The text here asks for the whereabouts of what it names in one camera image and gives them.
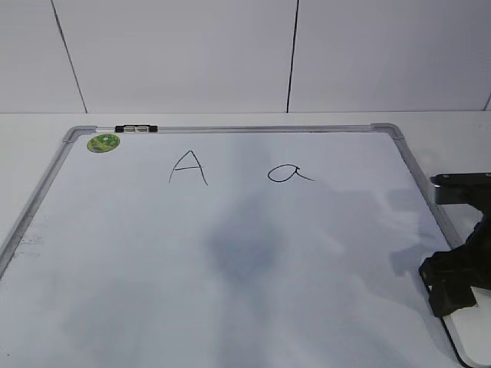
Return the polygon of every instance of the black object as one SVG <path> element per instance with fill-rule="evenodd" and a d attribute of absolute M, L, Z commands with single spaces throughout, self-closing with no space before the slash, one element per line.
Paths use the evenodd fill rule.
<path fill-rule="evenodd" d="M 157 125 L 116 125 L 114 127 L 115 133 L 124 133 L 126 131 L 131 133 L 157 133 L 158 130 Z"/>
<path fill-rule="evenodd" d="M 471 286 L 491 290 L 491 174 L 443 174 L 431 180 L 436 204 L 466 203 L 483 213 L 463 245 L 435 252 L 420 267 L 433 314 L 444 317 L 476 305 Z"/>

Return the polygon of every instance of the white table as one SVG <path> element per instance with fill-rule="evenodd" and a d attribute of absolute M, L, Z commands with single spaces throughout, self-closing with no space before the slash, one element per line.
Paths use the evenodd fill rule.
<path fill-rule="evenodd" d="M 112 127 L 265 126 L 394 123 L 426 176 L 491 171 L 491 113 L 312 113 L 223 115 L 0 115 L 0 239 L 3 241 L 48 167 L 66 131 L 75 125 Z M 461 238 L 479 213 L 469 206 L 447 211 Z"/>

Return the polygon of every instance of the round sticker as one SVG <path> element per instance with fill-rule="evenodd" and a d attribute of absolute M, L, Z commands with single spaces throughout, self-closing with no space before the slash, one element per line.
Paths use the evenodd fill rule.
<path fill-rule="evenodd" d="M 114 150 L 119 145 L 120 137 L 114 134 L 101 134 L 89 140 L 87 148 L 95 153 L 104 153 Z"/>

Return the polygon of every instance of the black marker writing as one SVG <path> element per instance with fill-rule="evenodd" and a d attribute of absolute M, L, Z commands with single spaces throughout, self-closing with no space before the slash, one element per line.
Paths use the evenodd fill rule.
<path fill-rule="evenodd" d="M 194 158 L 194 160 L 196 161 L 196 166 L 186 166 L 186 167 L 177 167 L 180 162 L 186 158 L 187 155 L 191 154 Z M 196 157 L 196 155 L 194 154 L 194 152 L 190 149 L 189 151 L 187 151 L 186 153 L 184 153 L 184 156 L 182 156 L 176 163 L 176 165 L 174 165 L 173 169 L 172 169 L 172 172 L 170 172 L 170 177 L 169 177 L 169 182 L 172 180 L 172 175 L 174 174 L 174 171 L 180 171 L 180 170 L 187 170 L 187 169 L 199 169 L 199 171 L 201 172 L 201 177 L 203 178 L 203 181 L 205 182 L 205 184 L 208 185 L 208 183 L 206 182 L 206 179 L 205 179 L 205 174 L 203 173 L 203 167 L 201 166 L 201 164 L 199 163 L 199 160 L 198 158 Z"/>
<path fill-rule="evenodd" d="M 290 176 L 288 176 L 287 178 L 285 179 L 273 179 L 271 177 L 271 174 L 273 174 L 273 172 L 277 169 L 280 169 L 282 167 L 291 167 L 293 169 L 293 172 L 290 174 Z M 286 182 L 287 180 L 290 180 L 294 175 L 298 175 L 300 176 L 301 178 L 303 179 L 307 179 L 307 180 L 310 180 L 311 182 L 314 182 L 313 179 L 310 179 L 308 178 L 307 176 L 303 176 L 301 173 L 299 173 L 298 171 L 300 170 L 300 168 L 298 166 L 295 166 L 295 165 L 292 165 L 290 163 L 286 163 L 285 165 L 280 165 L 280 166 L 276 166 L 273 170 L 271 170 L 270 172 L 268 172 L 268 178 L 269 180 L 271 180 L 272 182 Z"/>

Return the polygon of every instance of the white wall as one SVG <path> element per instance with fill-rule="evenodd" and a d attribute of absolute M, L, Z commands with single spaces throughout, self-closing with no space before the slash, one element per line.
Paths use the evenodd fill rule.
<path fill-rule="evenodd" d="M 489 0 L 300 0 L 290 111 L 482 110 Z"/>
<path fill-rule="evenodd" d="M 295 0 L 57 0 L 92 113 L 282 112 Z"/>
<path fill-rule="evenodd" d="M 286 109 L 296 0 L 55 4 L 91 113 Z M 300 0 L 290 111 L 482 110 L 490 15 L 490 0 Z M 0 113 L 83 111 L 50 0 L 0 0 Z"/>
<path fill-rule="evenodd" d="M 49 0 L 0 1 L 0 113 L 81 113 Z"/>

